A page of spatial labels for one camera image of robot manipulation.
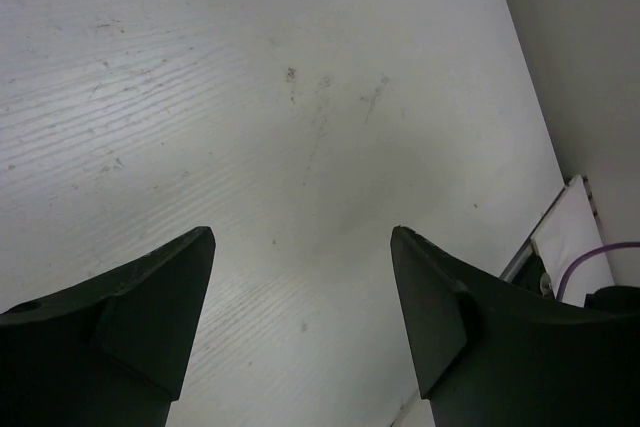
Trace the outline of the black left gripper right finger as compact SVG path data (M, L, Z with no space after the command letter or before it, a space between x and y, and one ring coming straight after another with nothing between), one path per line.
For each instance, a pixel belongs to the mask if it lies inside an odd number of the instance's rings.
M391 255L423 399L439 426L635 426L639 291L577 307L487 274L396 227Z

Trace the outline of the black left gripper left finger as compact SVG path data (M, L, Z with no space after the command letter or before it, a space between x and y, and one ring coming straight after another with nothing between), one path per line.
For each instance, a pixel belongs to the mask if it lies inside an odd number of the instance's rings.
M181 395L216 242L196 227L1 315L4 426L163 426Z

